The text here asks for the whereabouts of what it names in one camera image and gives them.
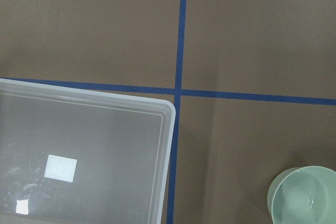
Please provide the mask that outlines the clear plastic storage box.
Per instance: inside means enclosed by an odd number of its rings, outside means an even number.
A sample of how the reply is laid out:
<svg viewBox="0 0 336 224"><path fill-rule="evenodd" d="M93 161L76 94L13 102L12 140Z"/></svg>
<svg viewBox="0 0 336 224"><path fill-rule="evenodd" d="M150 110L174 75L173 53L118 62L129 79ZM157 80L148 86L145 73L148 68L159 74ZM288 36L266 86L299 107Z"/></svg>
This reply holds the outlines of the clear plastic storage box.
<svg viewBox="0 0 336 224"><path fill-rule="evenodd" d="M175 108L1 80L1 223L160 223Z"/></svg>

